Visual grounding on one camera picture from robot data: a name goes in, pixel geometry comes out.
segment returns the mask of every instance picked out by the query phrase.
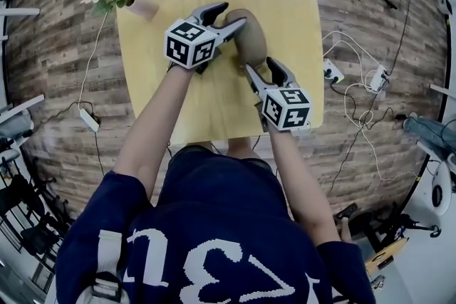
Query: flower vase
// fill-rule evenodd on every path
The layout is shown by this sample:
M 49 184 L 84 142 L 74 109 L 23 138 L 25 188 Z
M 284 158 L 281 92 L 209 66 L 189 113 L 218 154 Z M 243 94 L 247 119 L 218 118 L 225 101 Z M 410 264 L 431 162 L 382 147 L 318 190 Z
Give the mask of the flower vase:
M 126 7 L 129 11 L 143 17 L 146 21 L 151 21 L 160 6 L 150 0 L 128 0 Z

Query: shoulder strap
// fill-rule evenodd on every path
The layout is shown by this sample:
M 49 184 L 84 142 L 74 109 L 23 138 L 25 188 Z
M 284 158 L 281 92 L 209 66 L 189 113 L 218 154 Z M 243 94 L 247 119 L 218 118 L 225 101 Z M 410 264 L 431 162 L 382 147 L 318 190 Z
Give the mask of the shoulder strap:
M 86 288 L 76 304 L 128 304 L 130 301 L 117 276 L 117 264 L 122 249 L 122 234 L 100 230 L 98 235 L 97 274 L 95 283 Z M 56 300 L 55 280 L 46 296 L 46 304 L 58 304 Z

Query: white cable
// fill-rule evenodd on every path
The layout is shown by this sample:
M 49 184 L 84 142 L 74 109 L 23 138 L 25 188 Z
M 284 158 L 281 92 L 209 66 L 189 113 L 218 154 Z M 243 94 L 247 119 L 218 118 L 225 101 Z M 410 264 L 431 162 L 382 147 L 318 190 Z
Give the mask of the white cable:
M 375 68 L 373 68 L 372 70 L 368 71 L 368 73 L 366 73 L 366 76 L 363 78 L 363 64 L 361 63 L 361 57 L 359 56 L 359 53 L 357 52 L 357 50 L 351 45 L 349 44 L 348 42 L 344 41 L 344 40 L 339 40 L 337 41 L 335 44 L 333 44 L 331 46 L 331 48 L 329 50 L 327 50 L 324 54 L 323 54 L 323 57 L 325 57 L 329 52 L 331 52 L 331 50 L 336 47 L 339 43 L 344 43 L 346 44 L 348 47 L 350 47 L 354 53 L 356 53 L 356 55 L 358 56 L 358 61 L 359 61 L 359 71 L 361 73 L 361 85 L 364 86 L 364 88 L 369 92 L 369 93 L 373 93 L 373 94 L 379 94 L 379 92 L 377 91 L 374 91 L 374 89 L 372 89 L 368 84 L 367 84 L 367 78 L 368 76 L 372 73 L 372 72 L 376 72 L 377 70 Z
M 87 74 L 88 74 L 88 66 L 90 65 L 90 61 L 92 60 L 93 55 L 95 55 L 95 52 L 97 51 L 98 39 L 100 38 L 100 33 L 101 33 L 101 30 L 103 29 L 103 26 L 105 25 L 105 21 L 106 21 L 107 17 L 108 17 L 108 12 L 105 14 L 105 18 L 103 19 L 103 22 L 101 24 L 100 30 L 98 31 L 98 34 L 97 34 L 97 38 L 95 39 L 95 47 L 94 47 L 93 52 L 92 52 L 92 54 L 90 55 L 90 57 L 88 58 L 88 61 L 87 61 L 87 68 L 85 68 L 85 76 L 84 76 L 83 84 L 81 86 L 81 93 L 79 94 L 79 100 L 78 100 L 78 109 L 79 110 L 81 110 L 79 108 L 79 105 L 80 105 L 81 99 L 83 97 L 84 84 L 86 83 Z
M 378 63 L 378 61 L 372 57 L 370 55 L 369 52 L 367 52 L 364 48 L 362 48 L 353 38 L 351 38 L 348 34 L 345 34 L 345 33 L 342 33 L 342 32 L 339 32 L 339 31 L 332 31 L 330 33 L 328 33 L 326 36 L 323 37 L 323 39 L 325 39 L 326 37 L 328 37 L 330 34 L 332 33 L 340 33 L 340 34 L 343 34 L 344 36 L 347 36 L 349 37 L 359 48 L 361 48 L 364 52 L 366 52 L 366 54 L 368 54 L 378 65 L 380 65 Z M 374 146 L 372 145 L 371 141 L 369 141 L 369 139 L 367 138 L 367 136 L 365 135 L 364 133 L 364 127 L 365 126 L 369 126 L 369 123 L 372 122 L 372 119 L 373 119 L 373 111 L 372 110 L 365 110 L 364 112 L 361 113 L 360 117 L 359 117 L 359 121 L 358 123 L 356 123 L 351 117 L 350 115 L 348 115 L 347 113 L 347 104 L 346 104 L 346 98 L 347 98 L 347 91 L 348 89 L 350 89 L 352 86 L 357 86 L 357 85 L 361 85 L 363 86 L 369 93 L 373 93 L 373 94 L 379 94 L 380 91 L 376 92 L 374 91 L 370 86 L 367 85 L 367 79 L 368 79 L 368 76 L 372 73 L 372 72 L 375 72 L 376 70 L 373 69 L 373 70 L 370 70 L 366 73 L 366 76 L 363 78 L 363 65 L 361 63 L 361 57 L 359 56 L 359 53 L 356 51 L 356 49 L 351 45 L 349 44 L 348 42 L 345 42 L 344 40 L 339 40 L 337 41 L 335 44 L 333 44 L 331 46 L 331 48 L 329 50 L 327 50 L 324 54 L 323 54 L 323 57 L 326 56 L 334 47 L 336 47 L 336 45 L 338 43 L 344 43 L 346 44 L 347 46 L 349 46 L 355 53 L 356 55 L 358 56 L 358 60 L 359 60 L 359 68 L 360 68 L 360 74 L 361 74 L 361 82 L 360 83 L 354 83 L 354 84 L 350 84 L 346 89 L 345 89 L 345 93 L 343 94 L 343 111 L 346 115 L 346 117 L 356 126 L 358 127 L 360 130 L 361 130 L 361 133 L 363 134 L 363 137 L 364 139 L 367 141 L 367 143 L 370 145 L 370 147 L 372 148 L 372 151 L 373 151 L 373 155 L 375 156 L 375 165 L 377 167 L 377 173 L 378 173 L 378 177 L 380 177 L 381 180 L 394 180 L 394 179 L 397 179 L 398 177 L 401 177 L 403 175 L 406 175 L 406 174 L 412 174 L 414 175 L 415 177 L 418 177 L 414 172 L 411 172 L 411 171 L 407 171 L 407 172 L 403 172 L 402 174 L 399 174 L 397 176 L 394 176 L 394 177 L 382 177 L 381 173 L 380 173 L 380 169 L 378 168 L 378 157 L 377 157 L 377 153 L 375 152 L 375 148 Z M 370 119 L 366 122 L 363 122 L 361 124 L 361 120 L 363 120 L 363 118 L 365 117 L 366 114 L 370 113 Z
M 345 37 L 349 37 L 356 45 L 357 47 L 359 47 L 361 50 L 363 50 L 364 52 L 366 52 L 366 55 L 369 56 L 370 58 L 372 58 L 376 63 L 377 65 L 380 66 L 380 63 L 369 53 L 367 52 L 363 47 L 360 46 L 360 44 L 358 42 L 356 42 L 351 36 L 349 36 L 347 33 L 344 33 L 344 32 L 340 32 L 340 31 L 331 31 L 329 32 L 326 36 L 324 36 L 322 39 L 325 39 L 326 37 L 330 36 L 331 34 L 333 33 L 339 33 L 339 34 L 342 34 L 344 35 Z

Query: white plug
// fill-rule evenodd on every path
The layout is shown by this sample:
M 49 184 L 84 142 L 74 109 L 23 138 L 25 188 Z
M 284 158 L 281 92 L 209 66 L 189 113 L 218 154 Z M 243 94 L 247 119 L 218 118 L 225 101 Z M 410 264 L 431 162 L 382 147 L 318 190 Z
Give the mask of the white plug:
M 83 119 L 83 121 L 85 123 L 87 123 L 87 125 L 94 131 L 94 132 L 98 132 L 98 130 L 100 129 L 100 125 L 97 123 L 96 120 L 94 120 L 92 118 L 92 116 L 90 114 L 88 114 L 87 110 L 85 110 L 84 108 L 81 108 L 79 110 L 79 115 L 80 117 Z

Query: shirt sleeve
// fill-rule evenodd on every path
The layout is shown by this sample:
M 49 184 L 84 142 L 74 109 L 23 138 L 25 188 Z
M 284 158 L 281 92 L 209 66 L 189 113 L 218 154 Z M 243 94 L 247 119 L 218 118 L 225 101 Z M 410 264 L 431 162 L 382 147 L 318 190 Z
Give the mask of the shirt sleeve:
M 104 176 L 58 250 L 58 302 L 75 303 L 82 291 L 95 282 L 100 230 L 124 234 L 133 219 L 150 206 L 138 179 L 112 171 Z
M 375 304 L 360 248 L 353 243 L 326 242 L 317 246 L 331 285 L 356 304 Z

